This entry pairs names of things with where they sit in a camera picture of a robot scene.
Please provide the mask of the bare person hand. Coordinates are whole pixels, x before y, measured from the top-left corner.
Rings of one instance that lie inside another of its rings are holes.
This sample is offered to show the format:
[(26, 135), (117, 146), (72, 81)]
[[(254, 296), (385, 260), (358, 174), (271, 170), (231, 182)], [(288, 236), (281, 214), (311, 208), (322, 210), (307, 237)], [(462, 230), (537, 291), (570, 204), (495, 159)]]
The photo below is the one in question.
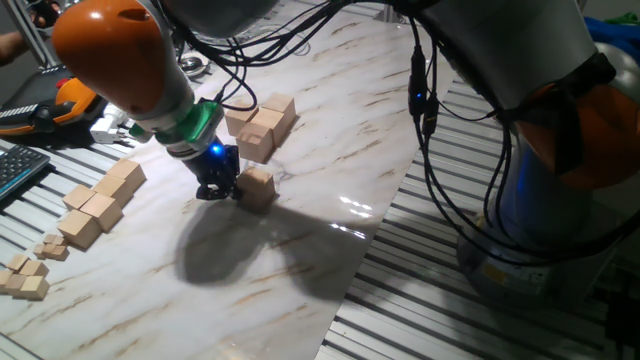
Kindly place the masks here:
[(29, 0), (28, 10), (37, 28), (53, 26), (60, 16), (60, 5), (54, 0)]

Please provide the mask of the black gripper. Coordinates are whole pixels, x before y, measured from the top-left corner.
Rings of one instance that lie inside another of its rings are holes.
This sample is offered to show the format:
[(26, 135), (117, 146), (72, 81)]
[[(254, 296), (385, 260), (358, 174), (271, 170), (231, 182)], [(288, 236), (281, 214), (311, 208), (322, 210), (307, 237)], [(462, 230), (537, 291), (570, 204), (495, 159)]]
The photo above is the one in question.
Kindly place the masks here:
[(241, 198), (241, 189), (237, 186), (240, 173), (239, 151), (236, 145), (213, 143), (200, 155), (186, 160), (186, 167), (200, 183), (196, 198), (199, 200), (220, 200), (224, 188), (231, 199)]

